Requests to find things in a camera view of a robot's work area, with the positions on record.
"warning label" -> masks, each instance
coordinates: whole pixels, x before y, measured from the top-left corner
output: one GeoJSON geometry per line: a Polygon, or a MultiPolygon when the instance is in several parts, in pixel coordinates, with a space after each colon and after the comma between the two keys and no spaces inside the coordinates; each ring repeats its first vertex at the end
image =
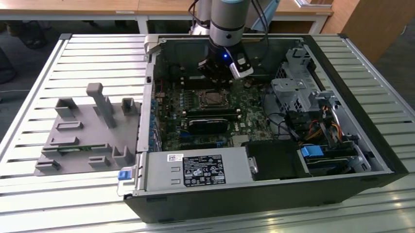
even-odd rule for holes
{"type": "Polygon", "coordinates": [[[187,187],[227,183],[221,155],[183,157],[183,176],[187,187]]]}

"metal slotted surface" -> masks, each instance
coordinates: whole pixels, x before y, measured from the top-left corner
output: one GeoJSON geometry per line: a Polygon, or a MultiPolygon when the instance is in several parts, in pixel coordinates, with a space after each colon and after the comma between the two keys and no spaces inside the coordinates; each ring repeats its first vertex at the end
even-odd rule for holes
{"type": "Polygon", "coordinates": [[[101,82],[112,102],[127,96],[141,100],[143,40],[143,35],[73,35],[59,41],[1,143],[0,232],[348,233],[408,232],[415,227],[414,114],[338,36],[315,40],[411,172],[392,184],[342,204],[145,224],[116,195],[116,171],[33,177],[57,97],[76,96],[77,104],[89,104],[84,87],[101,82]]]}

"metal bracket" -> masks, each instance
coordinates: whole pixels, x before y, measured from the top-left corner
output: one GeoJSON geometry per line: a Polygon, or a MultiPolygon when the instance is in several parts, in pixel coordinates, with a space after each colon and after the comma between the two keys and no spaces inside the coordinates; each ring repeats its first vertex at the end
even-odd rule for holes
{"type": "Polygon", "coordinates": [[[151,54],[160,49],[159,35],[147,35],[144,38],[144,52],[151,54]]]}

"black cable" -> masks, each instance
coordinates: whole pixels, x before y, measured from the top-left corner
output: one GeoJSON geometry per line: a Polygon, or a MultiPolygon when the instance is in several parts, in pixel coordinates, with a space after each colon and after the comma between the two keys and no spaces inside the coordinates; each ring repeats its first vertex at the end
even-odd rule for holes
{"type": "MultiPolygon", "coordinates": [[[[196,0],[193,1],[195,2],[195,6],[193,6],[193,15],[195,15],[195,10],[196,10],[196,2],[197,2],[196,0]]],[[[196,26],[196,20],[195,20],[195,18],[192,17],[192,26],[193,26],[193,29],[195,29],[195,26],[196,26]]]]}
{"type": "Polygon", "coordinates": [[[257,17],[259,17],[259,19],[260,19],[262,26],[264,27],[264,30],[266,30],[264,37],[259,40],[260,42],[264,41],[264,40],[267,40],[266,52],[264,52],[264,54],[263,54],[262,57],[260,57],[260,61],[262,61],[262,60],[264,59],[264,57],[267,56],[268,50],[270,50],[268,24],[266,23],[266,22],[267,22],[267,19],[263,19],[263,17],[266,17],[266,13],[264,13],[264,11],[263,11],[263,9],[262,9],[262,6],[260,6],[260,4],[259,4],[259,1],[257,1],[257,0],[251,0],[251,3],[252,3],[252,6],[253,6],[253,9],[255,9],[255,11],[256,11],[257,17]]]}
{"type": "Polygon", "coordinates": [[[207,26],[203,25],[203,22],[200,21],[200,19],[195,16],[195,8],[196,8],[196,3],[199,2],[199,0],[195,0],[193,3],[189,5],[189,8],[188,8],[188,13],[189,15],[192,16],[193,20],[197,22],[197,24],[200,25],[200,27],[208,29],[207,26]]]}

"cable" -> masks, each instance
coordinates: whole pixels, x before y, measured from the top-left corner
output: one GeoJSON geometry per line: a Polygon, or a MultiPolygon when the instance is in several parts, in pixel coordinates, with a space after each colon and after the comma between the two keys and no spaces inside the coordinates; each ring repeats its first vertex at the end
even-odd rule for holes
{"type": "Polygon", "coordinates": [[[15,91],[31,91],[31,90],[9,90],[9,91],[0,91],[0,93],[15,92],[15,91]]]}
{"type": "Polygon", "coordinates": [[[264,59],[264,57],[267,56],[268,54],[268,50],[270,50],[270,39],[268,39],[268,24],[266,23],[267,22],[267,19],[263,19],[263,17],[266,17],[266,13],[260,7],[260,4],[259,4],[259,1],[257,0],[251,0],[251,3],[252,3],[252,6],[253,6],[253,9],[256,11],[256,14],[257,14],[257,17],[260,19],[260,23],[262,23],[262,26],[264,27],[264,30],[266,30],[266,34],[264,34],[264,37],[259,40],[260,42],[267,40],[267,48],[266,48],[266,52],[264,54],[262,55],[260,57],[260,61],[264,59]]]}
{"type": "Polygon", "coordinates": [[[203,25],[203,22],[200,21],[200,19],[195,16],[195,13],[192,13],[192,8],[193,8],[193,12],[195,12],[197,2],[199,2],[199,0],[193,1],[193,3],[189,5],[189,8],[187,11],[188,11],[189,15],[192,16],[193,20],[197,22],[199,26],[208,29],[208,27],[203,25]]]}

